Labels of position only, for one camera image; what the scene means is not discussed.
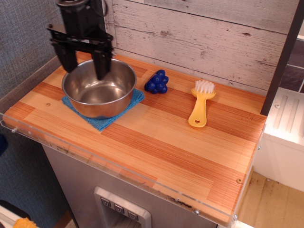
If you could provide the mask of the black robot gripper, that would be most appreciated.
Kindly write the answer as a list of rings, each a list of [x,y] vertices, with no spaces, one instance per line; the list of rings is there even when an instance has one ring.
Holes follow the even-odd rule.
[[[62,24],[49,24],[51,44],[63,68],[72,72],[77,66],[76,52],[90,53],[98,80],[111,70],[112,53],[107,53],[98,28],[95,0],[56,0]]]

